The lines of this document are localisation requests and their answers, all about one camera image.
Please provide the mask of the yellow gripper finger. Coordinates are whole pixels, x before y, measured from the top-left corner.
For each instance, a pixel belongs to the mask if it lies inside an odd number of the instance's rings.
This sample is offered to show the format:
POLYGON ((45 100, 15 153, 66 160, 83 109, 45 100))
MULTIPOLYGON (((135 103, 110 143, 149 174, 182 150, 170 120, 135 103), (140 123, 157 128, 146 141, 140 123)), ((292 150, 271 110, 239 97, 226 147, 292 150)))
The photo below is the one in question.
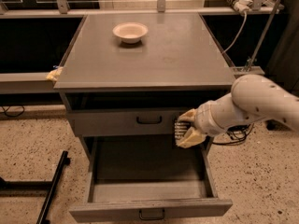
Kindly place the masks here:
POLYGON ((194 108, 190 109, 178 117, 178 122, 194 123, 195 115, 196 115, 196 110, 194 108))
POLYGON ((178 147, 189 148, 201 144, 205 140, 205 134, 202 134, 200 131, 191 127, 180 140, 176 140, 176 145, 178 147))

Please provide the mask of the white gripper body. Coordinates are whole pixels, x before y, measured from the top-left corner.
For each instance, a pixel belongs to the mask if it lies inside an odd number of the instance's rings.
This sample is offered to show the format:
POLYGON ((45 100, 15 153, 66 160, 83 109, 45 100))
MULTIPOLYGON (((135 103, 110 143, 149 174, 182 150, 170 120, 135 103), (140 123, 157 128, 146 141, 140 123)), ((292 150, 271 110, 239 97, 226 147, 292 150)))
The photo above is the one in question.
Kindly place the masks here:
POLYGON ((215 137, 226 132, 226 130, 222 128, 212 116, 212 107, 214 104, 214 101, 208 101, 201 104, 196 109, 194 118, 194 127, 202 134, 210 137, 215 137))

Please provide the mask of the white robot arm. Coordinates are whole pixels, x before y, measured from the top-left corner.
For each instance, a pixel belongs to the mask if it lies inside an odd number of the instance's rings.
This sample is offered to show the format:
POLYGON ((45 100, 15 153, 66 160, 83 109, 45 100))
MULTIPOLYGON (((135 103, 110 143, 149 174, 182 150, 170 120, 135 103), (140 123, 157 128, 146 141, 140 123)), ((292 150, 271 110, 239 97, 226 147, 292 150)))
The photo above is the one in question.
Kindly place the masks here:
POLYGON ((234 82, 228 94, 178 117, 176 145, 193 147, 203 143, 207 136, 226 133, 234 126, 270 119, 298 132, 299 98, 266 77, 244 75, 234 82))

